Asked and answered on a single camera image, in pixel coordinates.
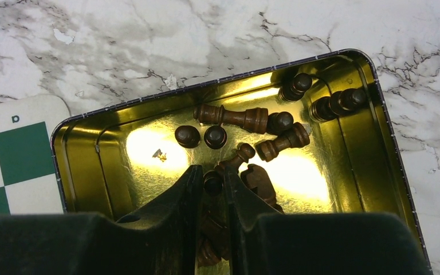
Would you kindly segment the dark king piece lying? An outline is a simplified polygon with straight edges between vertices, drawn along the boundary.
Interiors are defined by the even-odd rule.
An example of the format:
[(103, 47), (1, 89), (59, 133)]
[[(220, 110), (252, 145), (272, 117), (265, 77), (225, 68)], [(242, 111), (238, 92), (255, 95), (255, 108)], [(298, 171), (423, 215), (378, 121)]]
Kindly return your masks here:
[(269, 112), (267, 108), (252, 108), (245, 111), (230, 111), (220, 107), (201, 104), (193, 111), (193, 118), (206, 124), (230, 124), (252, 132), (267, 132)]

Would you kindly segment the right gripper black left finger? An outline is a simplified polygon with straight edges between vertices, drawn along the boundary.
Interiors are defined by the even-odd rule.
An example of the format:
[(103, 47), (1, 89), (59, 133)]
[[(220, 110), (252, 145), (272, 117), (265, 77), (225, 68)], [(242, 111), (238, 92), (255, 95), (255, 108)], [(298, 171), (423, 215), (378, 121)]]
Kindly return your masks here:
[(0, 274), (194, 274), (203, 171), (112, 221), (98, 213), (0, 215)]

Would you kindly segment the dark pawn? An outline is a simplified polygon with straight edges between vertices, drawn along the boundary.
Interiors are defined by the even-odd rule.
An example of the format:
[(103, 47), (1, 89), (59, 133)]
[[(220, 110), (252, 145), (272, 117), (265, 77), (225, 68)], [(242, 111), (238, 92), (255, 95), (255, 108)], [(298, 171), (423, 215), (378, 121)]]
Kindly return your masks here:
[(175, 139), (184, 148), (195, 148), (201, 139), (199, 131), (191, 125), (181, 125), (175, 130)]
[(216, 197), (223, 191), (223, 177), (216, 171), (209, 171), (203, 177), (203, 187), (209, 196)]
[(226, 144), (227, 132), (219, 125), (210, 126), (205, 131), (204, 141), (209, 148), (218, 150)]
[(289, 112), (275, 112), (268, 116), (267, 133), (279, 135), (290, 129), (294, 123), (294, 117)]

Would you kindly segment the dark rook piece lying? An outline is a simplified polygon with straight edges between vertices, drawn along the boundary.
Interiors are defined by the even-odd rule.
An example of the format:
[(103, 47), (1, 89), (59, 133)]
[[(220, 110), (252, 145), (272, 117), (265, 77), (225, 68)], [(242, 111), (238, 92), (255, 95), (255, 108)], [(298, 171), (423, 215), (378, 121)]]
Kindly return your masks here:
[(261, 160), (269, 162), (283, 150), (303, 148), (310, 143), (309, 133), (301, 123), (294, 123), (273, 140), (265, 140), (256, 145)]

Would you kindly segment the dark pawn far corner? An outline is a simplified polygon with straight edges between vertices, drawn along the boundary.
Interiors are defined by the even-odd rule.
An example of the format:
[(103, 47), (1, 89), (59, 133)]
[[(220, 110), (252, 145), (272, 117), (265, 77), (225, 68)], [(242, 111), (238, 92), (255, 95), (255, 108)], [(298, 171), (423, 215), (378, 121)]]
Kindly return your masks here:
[(367, 101), (364, 90), (350, 88), (317, 99), (309, 107), (309, 114), (317, 121), (331, 121), (357, 112)]

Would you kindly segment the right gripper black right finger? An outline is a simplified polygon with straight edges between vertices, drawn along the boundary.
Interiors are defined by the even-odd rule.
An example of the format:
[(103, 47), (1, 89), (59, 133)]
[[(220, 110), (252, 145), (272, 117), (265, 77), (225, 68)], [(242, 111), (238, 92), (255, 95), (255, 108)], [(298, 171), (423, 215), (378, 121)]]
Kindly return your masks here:
[(389, 213), (281, 214), (223, 173), (233, 274), (430, 274), (407, 226)]

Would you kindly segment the dark knight piece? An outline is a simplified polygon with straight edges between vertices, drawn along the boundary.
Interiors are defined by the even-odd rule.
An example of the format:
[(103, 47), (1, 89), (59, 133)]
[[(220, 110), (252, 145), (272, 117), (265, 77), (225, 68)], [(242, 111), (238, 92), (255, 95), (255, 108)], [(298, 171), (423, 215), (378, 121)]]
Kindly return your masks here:
[(247, 170), (242, 171), (240, 177), (249, 190), (278, 212), (284, 213), (277, 203), (276, 191), (264, 168), (256, 164), (248, 164)]

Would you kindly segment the dark pawn by king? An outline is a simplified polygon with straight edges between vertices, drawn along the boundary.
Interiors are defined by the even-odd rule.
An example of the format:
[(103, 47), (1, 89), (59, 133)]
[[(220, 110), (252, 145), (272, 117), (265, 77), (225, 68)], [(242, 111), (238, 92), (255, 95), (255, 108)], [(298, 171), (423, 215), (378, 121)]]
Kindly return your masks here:
[(279, 135), (290, 129), (294, 123), (294, 117), (289, 112), (275, 112), (268, 116), (267, 133)]

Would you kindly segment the gold tin with dark pieces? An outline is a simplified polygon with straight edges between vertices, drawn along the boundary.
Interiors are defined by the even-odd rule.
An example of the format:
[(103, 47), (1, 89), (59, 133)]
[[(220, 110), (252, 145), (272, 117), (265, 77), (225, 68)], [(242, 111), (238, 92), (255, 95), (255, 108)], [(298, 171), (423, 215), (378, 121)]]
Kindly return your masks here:
[[(295, 102), (282, 100), (280, 88), (299, 73), (313, 84)], [(317, 99), (346, 89), (362, 89), (367, 103), (331, 121), (311, 118)], [(391, 213), (407, 226), (427, 264), (430, 261), (413, 196), (394, 137), (373, 61), (356, 49), (343, 49), (286, 64), (220, 78), (170, 92), (102, 108), (64, 120), (51, 138), (57, 179), (67, 212), (95, 212), (117, 220), (169, 188), (192, 164), (204, 172), (231, 159), (241, 143), (256, 147), (275, 135), (193, 118), (208, 104), (230, 111), (267, 108), (289, 112), (309, 133), (303, 148), (283, 150), (263, 167), (286, 213)], [(181, 125), (201, 136), (195, 148), (175, 139)], [(208, 127), (227, 132), (214, 150), (204, 141)]]

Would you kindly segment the dark queen piece lying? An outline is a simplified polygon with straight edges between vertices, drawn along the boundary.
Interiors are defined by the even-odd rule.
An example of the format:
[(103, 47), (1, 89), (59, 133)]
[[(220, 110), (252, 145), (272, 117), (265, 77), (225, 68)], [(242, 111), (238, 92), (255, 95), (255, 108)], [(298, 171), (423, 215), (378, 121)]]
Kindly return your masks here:
[(225, 218), (207, 204), (202, 205), (198, 245), (199, 267), (214, 266), (231, 259), (230, 233)]

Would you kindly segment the green white chess board mat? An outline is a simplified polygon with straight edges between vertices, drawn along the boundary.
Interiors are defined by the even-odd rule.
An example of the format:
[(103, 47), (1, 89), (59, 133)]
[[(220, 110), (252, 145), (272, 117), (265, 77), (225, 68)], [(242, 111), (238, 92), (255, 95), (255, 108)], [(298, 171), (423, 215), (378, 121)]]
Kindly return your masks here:
[(63, 212), (50, 137), (69, 116), (53, 95), (0, 103), (0, 214)]

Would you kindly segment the dark pawn corner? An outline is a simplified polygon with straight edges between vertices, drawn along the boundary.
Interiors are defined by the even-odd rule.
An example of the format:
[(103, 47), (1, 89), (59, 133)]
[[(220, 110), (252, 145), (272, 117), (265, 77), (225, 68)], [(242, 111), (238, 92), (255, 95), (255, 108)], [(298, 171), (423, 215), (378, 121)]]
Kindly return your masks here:
[(350, 88), (317, 99), (309, 107), (309, 114), (317, 121), (331, 121), (357, 112), (367, 101), (364, 90)]
[(279, 90), (282, 100), (295, 102), (304, 97), (305, 93), (311, 88), (313, 78), (307, 73), (299, 73), (291, 80), (287, 81)]

